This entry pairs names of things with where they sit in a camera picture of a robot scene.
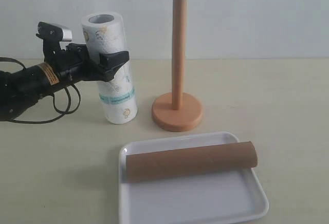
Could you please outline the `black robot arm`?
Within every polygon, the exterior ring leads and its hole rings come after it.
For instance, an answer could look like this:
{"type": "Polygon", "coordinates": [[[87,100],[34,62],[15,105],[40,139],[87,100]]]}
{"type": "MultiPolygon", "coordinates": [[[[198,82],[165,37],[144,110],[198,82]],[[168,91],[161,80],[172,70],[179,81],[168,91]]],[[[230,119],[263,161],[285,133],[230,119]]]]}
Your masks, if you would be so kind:
{"type": "Polygon", "coordinates": [[[76,89],[80,81],[111,81],[117,71],[129,61],[129,52],[99,54],[94,62],[85,44],[70,43],[65,49],[58,42],[43,41],[44,62],[10,73],[1,71],[1,121],[22,123],[18,120],[23,112],[36,105],[44,97],[60,90],[67,94],[65,110],[55,108],[59,117],[75,111],[71,109],[68,88],[76,89]]]}

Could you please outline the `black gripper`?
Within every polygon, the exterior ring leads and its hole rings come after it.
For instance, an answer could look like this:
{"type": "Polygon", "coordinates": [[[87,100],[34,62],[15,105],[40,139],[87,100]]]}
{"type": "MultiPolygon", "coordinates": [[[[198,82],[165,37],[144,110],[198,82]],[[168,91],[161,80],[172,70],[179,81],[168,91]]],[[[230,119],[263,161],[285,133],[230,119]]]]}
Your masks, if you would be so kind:
{"type": "Polygon", "coordinates": [[[43,41],[44,62],[49,64],[60,80],[109,82],[129,61],[129,52],[99,53],[100,71],[92,62],[85,44],[70,43],[62,49],[59,42],[43,41]]]}

